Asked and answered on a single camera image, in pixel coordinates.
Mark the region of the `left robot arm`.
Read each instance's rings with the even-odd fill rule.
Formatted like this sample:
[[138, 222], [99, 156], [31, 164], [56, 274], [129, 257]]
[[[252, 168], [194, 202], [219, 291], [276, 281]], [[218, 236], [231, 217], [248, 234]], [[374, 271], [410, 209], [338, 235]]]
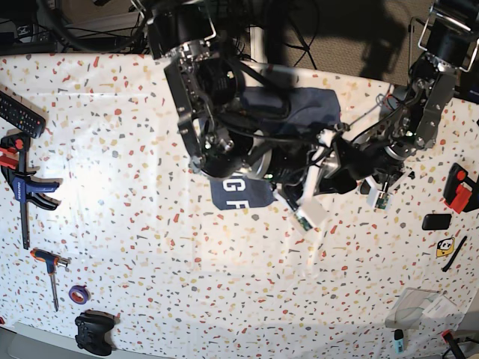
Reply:
[[387, 209], [390, 190], [409, 175], [404, 162], [436, 143], [457, 79], [478, 54], [478, 2], [435, 1], [418, 39], [421, 55], [409, 70], [397, 107], [351, 142], [357, 156], [349, 173], [369, 185], [368, 203]]

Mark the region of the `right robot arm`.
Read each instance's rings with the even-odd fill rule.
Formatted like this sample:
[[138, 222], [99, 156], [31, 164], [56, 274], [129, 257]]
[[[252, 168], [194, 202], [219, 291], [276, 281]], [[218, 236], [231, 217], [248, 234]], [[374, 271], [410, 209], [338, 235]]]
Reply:
[[333, 90], [286, 88], [225, 51], [200, 1], [144, 1], [154, 58], [165, 76], [193, 171], [265, 185], [308, 232], [325, 212], [319, 194], [356, 188]]

